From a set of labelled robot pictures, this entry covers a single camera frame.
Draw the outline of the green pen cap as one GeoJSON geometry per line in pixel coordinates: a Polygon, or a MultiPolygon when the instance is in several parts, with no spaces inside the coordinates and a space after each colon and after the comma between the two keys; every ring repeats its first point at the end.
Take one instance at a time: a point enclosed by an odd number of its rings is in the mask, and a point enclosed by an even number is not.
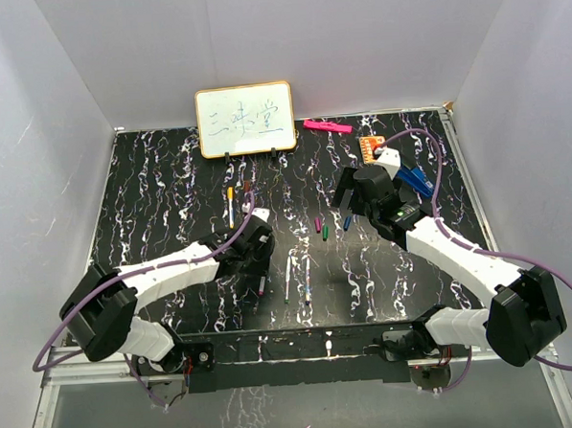
{"type": "Polygon", "coordinates": [[[322,232],[322,238],[323,238],[323,240],[324,240],[324,241],[328,240],[329,235],[330,235],[330,231],[329,231],[329,226],[328,226],[327,224],[324,224],[324,225],[323,225],[323,227],[322,227],[322,229],[321,229],[321,232],[322,232]]]}

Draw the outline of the white pen yellow tip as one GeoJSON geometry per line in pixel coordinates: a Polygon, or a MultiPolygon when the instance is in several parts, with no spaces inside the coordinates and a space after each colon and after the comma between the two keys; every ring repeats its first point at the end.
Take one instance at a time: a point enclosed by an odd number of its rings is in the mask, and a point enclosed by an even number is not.
{"type": "Polygon", "coordinates": [[[232,230],[235,227],[234,199],[232,197],[228,198],[228,215],[229,215],[229,228],[232,230]]]}

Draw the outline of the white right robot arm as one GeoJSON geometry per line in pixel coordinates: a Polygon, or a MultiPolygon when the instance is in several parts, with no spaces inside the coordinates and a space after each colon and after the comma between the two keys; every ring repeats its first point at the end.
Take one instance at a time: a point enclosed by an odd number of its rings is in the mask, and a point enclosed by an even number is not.
{"type": "Polygon", "coordinates": [[[345,168],[332,200],[364,216],[378,234],[434,264],[467,288],[480,309],[435,306],[413,323],[415,349],[433,357],[446,346],[492,349],[522,367],[567,328],[553,275],[481,255],[455,232],[442,233],[429,203],[407,203],[381,166],[345,168]]]}

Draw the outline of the white pen red tip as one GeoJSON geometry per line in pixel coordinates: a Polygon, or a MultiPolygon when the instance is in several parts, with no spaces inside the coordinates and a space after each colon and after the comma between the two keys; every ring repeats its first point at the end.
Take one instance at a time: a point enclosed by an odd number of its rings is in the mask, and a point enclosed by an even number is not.
{"type": "Polygon", "coordinates": [[[243,204],[241,205],[241,210],[243,214],[248,214],[249,213],[249,208],[250,208],[250,196],[249,196],[249,192],[246,192],[244,194],[244,200],[243,200],[243,204]]]}

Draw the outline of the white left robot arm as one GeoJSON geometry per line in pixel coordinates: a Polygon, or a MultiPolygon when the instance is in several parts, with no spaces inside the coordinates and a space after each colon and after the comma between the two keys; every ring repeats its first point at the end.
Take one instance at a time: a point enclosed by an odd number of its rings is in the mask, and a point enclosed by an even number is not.
{"type": "Polygon", "coordinates": [[[269,210],[255,209],[236,230],[214,232],[159,259],[111,268],[93,263],[60,310],[85,357],[114,353],[145,357],[164,372],[184,361],[180,341],[163,324],[139,317],[160,298],[197,284],[241,274],[265,277],[275,237],[269,210]]]}

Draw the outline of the white pen green tip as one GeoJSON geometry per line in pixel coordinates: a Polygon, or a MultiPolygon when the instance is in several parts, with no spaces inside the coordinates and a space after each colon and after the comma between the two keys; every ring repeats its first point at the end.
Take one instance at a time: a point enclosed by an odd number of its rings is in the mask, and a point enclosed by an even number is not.
{"type": "Polygon", "coordinates": [[[286,259],[286,267],[285,267],[285,296],[284,296],[284,303],[285,305],[289,305],[289,292],[290,292],[290,280],[291,280],[291,262],[292,256],[289,255],[286,259]]]}

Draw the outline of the magenta pen cap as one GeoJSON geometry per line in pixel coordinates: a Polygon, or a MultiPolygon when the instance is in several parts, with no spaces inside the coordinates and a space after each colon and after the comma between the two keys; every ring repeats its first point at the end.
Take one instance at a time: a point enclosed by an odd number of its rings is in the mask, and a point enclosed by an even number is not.
{"type": "Polygon", "coordinates": [[[322,232],[321,231],[322,225],[321,225],[320,218],[316,217],[314,219],[314,226],[315,226],[315,231],[317,232],[317,234],[320,234],[322,232]]]}

